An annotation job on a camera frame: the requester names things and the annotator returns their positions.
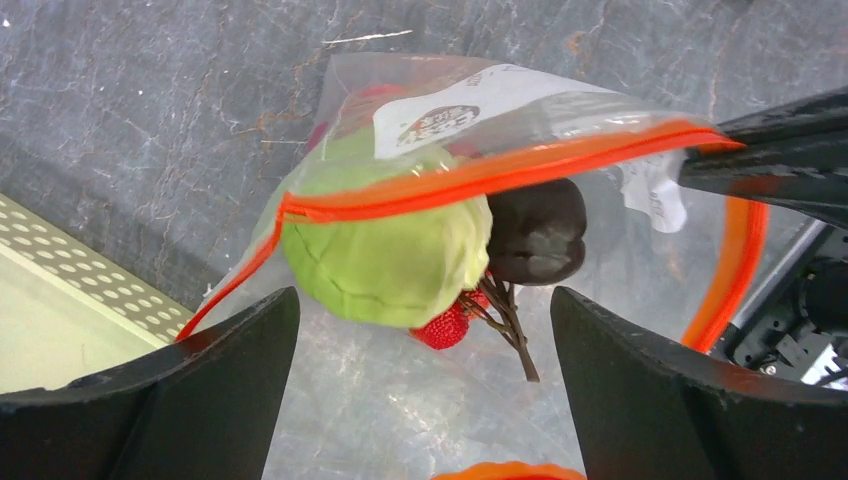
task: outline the white label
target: white label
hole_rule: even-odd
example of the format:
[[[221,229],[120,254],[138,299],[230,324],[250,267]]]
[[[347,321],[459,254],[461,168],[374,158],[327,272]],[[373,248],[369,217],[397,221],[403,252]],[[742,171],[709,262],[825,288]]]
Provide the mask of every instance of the white label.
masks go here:
[[[377,109],[375,156],[403,155],[483,120],[565,92],[611,91],[515,65],[486,68],[439,92],[396,100]]]
[[[686,223],[680,187],[672,180],[677,177],[683,155],[681,151],[660,153],[617,165],[624,174],[624,206],[646,213],[658,232],[679,232]]]

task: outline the black mechanical part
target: black mechanical part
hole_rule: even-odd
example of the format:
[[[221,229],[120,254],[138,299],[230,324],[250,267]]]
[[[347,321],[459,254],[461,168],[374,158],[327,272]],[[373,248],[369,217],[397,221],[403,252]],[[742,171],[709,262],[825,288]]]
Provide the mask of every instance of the black mechanical part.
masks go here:
[[[825,375],[818,382],[816,382],[817,387],[824,387],[838,380],[842,380],[843,378],[848,378],[848,368],[842,367],[842,370],[838,372],[831,373],[830,375]]]
[[[720,127],[747,147],[693,152],[680,185],[791,208],[848,228],[848,87]]]
[[[288,288],[65,388],[0,395],[0,478],[259,479],[299,319]]]
[[[838,310],[845,296],[837,289],[848,267],[847,236],[843,229],[822,231],[745,325],[725,332],[727,340],[714,350],[723,355],[713,356],[800,381],[828,345],[848,354],[839,339],[846,332]]]
[[[591,480],[848,478],[848,394],[701,355],[563,287],[551,319]]]

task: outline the toy fruit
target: toy fruit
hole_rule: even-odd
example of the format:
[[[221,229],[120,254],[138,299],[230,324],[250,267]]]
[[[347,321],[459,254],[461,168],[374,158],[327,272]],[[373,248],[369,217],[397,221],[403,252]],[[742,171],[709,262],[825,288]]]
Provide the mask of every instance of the toy fruit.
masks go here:
[[[489,195],[488,202],[493,224],[487,251],[495,278],[519,285],[550,285],[583,265],[586,205],[571,180]]]
[[[491,302],[489,302],[489,297],[486,296],[486,293],[483,292],[480,287],[477,287],[470,292],[463,292],[463,294],[465,294],[469,300],[476,302],[477,305],[480,305],[484,309],[489,308],[492,305]]]
[[[322,142],[283,180],[275,197],[286,190],[304,196],[354,190],[455,164],[437,146],[376,161],[369,126]],[[266,209],[266,215],[270,225],[273,212]],[[331,313],[355,322],[420,328],[447,310],[460,291],[477,286],[489,261],[491,227],[480,196],[375,220],[287,222],[281,246],[302,291]]]
[[[469,315],[458,303],[454,303],[424,327],[409,329],[409,334],[434,350],[444,350],[465,338],[468,322]]]
[[[380,102],[379,104],[376,104],[376,101],[374,102],[375,105],[372,106],[372,110],[376,110],[377,108],[382,106],[383,103],[385,103],[387,97],[391,98],[391,96],[399,96],[399,95],[403,95],[404,93],[406,93],[406,89],[401,87],[401,86],[398,86],[398,85],[376,85],[376,86],[373,86],[373,87],[367,87],[364,90],[356,92],[356,93],[350,95],[348,97],[348,99],[351,101],[351,103],[357,103],[361,99],[367,99],[367,98],[371,98],[371,97],[378,97],[378,98],[384,97],[384,98],[382,98],[383,101]],[[338,114],[338,116],[340,118],[344,118],[345,108],[342,108],[342,111]],[[371,123],[371,117],[372,116],[373,116],[373,111],[371,112],[371,115],[367,116],[367,121],[359,122],[359,126],[362,127],[362,126],[369,125]],[[306,152],[307,153],[309,153],[313,148],[315,148],[318,145],[318,143],[321,140],[324,139],[324,135],[327,133],[328,127],[329,127],[329,122],[324,122],[324,123],[321,123],[320,125],[316,126],[314,130],[312,130],[312,134],[309,135],[309,140],[306,141]]]

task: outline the printed logo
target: printed logo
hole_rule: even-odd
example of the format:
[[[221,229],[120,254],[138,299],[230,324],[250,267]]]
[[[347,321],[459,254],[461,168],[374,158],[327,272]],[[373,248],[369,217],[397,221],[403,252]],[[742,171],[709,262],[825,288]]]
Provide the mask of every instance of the printed logo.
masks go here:
[[[430,110],[398,137],[397,146],[409,146],[445,132],[461,130],[473,123],[478,116],[480,108],[473,105],[454,105]]]
[[[476,87],[477,85],[480,85],[481,80],[483,80],[483,74],[475,73],[474,75],[471,75],[470,77],[465,79],[465,85],[469,87]]]

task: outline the fake plum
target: fake plum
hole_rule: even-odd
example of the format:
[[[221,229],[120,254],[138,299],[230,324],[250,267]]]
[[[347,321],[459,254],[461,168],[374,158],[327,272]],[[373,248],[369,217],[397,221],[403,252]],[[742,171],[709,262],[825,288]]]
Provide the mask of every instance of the fake plum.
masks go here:
[[[487,197],[492,276],[518,285],[561,282],[583,265],[586,205],[566,178]]]

